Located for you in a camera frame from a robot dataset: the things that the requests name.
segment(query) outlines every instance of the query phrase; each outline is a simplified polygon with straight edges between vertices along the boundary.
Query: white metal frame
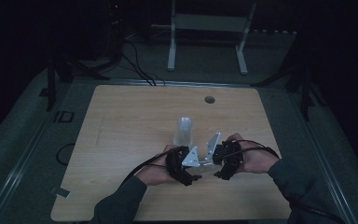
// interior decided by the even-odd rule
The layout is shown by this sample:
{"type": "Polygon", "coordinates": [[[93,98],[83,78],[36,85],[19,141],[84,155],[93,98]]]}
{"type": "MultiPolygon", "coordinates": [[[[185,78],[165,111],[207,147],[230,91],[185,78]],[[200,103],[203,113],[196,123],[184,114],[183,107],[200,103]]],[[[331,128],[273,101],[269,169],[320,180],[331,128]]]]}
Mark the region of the white metal frame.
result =
{"type": "Polygon", "coordinates": [[[252,24],[252,19],[255,14],[256,3],[252,4],[250,13],[247,18],[176,14],[175,5],[176,5],[176,0],[172,0],[171,45],[170,45],[170,54],[168,56],[169,71],[173,71],[175,69],[176,29],[191,29],[191,30],[242,32],[241,42],[237,46],[235,46],[235,51],[237,53],[238,64],[240,66],[241,74],[243,75],[248,74],[248,69],[246,67],[245,59],[243,56],[243,47],[245,46],[245,41],[249,34],[249,28],[252,24]]]}

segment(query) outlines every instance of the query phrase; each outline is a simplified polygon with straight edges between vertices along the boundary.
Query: table top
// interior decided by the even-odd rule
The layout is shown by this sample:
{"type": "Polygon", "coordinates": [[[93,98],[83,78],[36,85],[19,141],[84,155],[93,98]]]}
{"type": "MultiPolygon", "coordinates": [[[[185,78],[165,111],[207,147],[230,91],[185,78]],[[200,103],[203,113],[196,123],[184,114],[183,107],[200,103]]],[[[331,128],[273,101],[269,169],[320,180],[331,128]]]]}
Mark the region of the table top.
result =
{"type": "MultiPolygon", "coordinates": [[[[257,90],[243,88],[98,86],[92,96],[51,211],[56,221],[90,220],[95,204],[114,193],[138,164],[172,144],[176,122],[193,120],[200,158],[216,132],[233,133],[279,149],[257,90]],[[206,96],[215,99],[205,102],[206,96]]],[[[135,220],[288,218],[290,208],[266,174],[205,174],[193,185],[148,187],[135,220]]]]}

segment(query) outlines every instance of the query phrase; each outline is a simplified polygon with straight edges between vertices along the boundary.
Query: dark sleeve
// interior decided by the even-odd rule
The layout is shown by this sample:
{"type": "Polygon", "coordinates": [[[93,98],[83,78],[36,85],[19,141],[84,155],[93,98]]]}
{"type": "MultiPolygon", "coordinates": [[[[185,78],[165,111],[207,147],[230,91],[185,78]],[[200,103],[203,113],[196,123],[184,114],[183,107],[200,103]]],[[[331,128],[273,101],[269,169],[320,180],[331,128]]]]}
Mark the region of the dark sleeve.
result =
{"type": "Polygon", "coordinates": [[[117,191],[95,205],[90,224],[132,223],[147,186],[138,177],[131,177],[117,191]]]}
{"type": "Polygon", "coordinates": [[[283,197],[291,204],[292,213],[287,223],[337,224],[331,218],[316,215],[295,205],[296,203],[305,204],[336,216],[337,208],[332,203],[331,198],[326,198],[330,193],[326,192],[325,183],[322,179],[318,179],[311,172],[303,169],[293,158],[283,158],[277,161],[269,169],[268,174],[273,178],[283,197]]]}

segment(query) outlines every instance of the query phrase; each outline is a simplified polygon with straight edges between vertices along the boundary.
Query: gray floor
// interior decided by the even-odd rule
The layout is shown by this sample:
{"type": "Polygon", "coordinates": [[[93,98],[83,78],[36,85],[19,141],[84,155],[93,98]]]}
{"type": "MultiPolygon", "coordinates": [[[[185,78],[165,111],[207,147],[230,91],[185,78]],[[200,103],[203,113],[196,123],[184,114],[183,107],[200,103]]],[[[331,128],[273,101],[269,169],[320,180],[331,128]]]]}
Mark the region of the gray floor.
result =
{"type": "MultiPolygon", "coordinates": [[[[247,76],[240,74],[234,48],[227,43],[218,47],[203,43],[195,46],[181,39],[177,46],[175,71],[168,72],[169,45],[164,35],[156,35],[150,42],[140,40],[137,35],[129,40],[135,43],[143,70],[166,80],[167,85],[246,88],[248,84],[261,81],[279,69],[293,37],[250,34],[245,47],[249,68],[247,76]]],[[[124,53],[135,60],[130,45],[125,45],[124,53]]],[[[10,171],[18,168],[16,164],[22,153],[27,152],[27,148],[33,149],[29,165],[22,167],[24,175],[20,175],[13,187],[18,186],[11,188],[14,190],[5,200],[0,198],[4,205],[0,209],[0,223],[55,223],[49,213],[56,196],[49,191],[61,184],[65,172],[65,166],[56,161],[56,153],[62,146],[76,141],[97,85],[145,84],[139,81],[138,75],[123,67],[130,66],[123,61],[120,66],[105,73],[112,78],[110,81],[77,75],[72,84],[58,83],[59,102],[51,112],[45,111],[47,99],[38,96],[46,87],[46,72],[29,85],[0,126],[0,191],[10,171]],[[73,122],[53,122],[56,111],[75,112],[73,122]]],[[[315,100],[316,106],[310,108],[310,122],[305,122],[298,113],[298,94],[287,93],[282,87],[284,83],[285,78],[258,89],[282,155],[297,158],[317,176],[324,178],[325,191],[321,194],[326,200],[338,199],[337,209],[346,209],[347,214],[352,215],[348,223],[358,223],[358,160],[345,135],[329,108],[318,105],[315,100]],[[320,163],[318,149],[325,155],[327,168],[320,163]]],[[[70,152],[63,156],[69,160],[70,152]]],[[[249,223],[276,224],[285,223],[285,220],[252,220],[249,223]]]]}

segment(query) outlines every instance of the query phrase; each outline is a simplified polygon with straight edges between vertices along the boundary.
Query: hand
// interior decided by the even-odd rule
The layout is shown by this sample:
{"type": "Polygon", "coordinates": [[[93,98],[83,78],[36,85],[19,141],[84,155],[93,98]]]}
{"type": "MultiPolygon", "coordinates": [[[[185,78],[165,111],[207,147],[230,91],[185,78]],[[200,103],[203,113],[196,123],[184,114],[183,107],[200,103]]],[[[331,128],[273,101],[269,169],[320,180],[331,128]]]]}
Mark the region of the hand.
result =
{"type": "MultiPolygon", "coordinates": [[[[176,146],[167,145],[163,152],[171,150],[174,147],[176,146]]],[[[141,171],[138,172],[138,174],[136,174],[136,176],[147,186],[156,186],[159,184],[176,181],[170,176],[167,168],[165,167],[166,157],[167,156],[160,157],[156,161],[150,163],[154,165],[146,165],[141,171]]]]}
{"type": "MultiPolygon", "coordinates": [[[[241,149],[249,147],[259,147],[258,144],[253,142],[241,141],[242,136],[238,133],[232,134],[226,141],[240,141],[241,149]]],[[[269,171],[269,168],[275,164],[279,159],[264,150],[252,150],[243,152],[243,164],[238,168],[237,173],[247,172],[255,174],[264,174],[269,171]]]]}

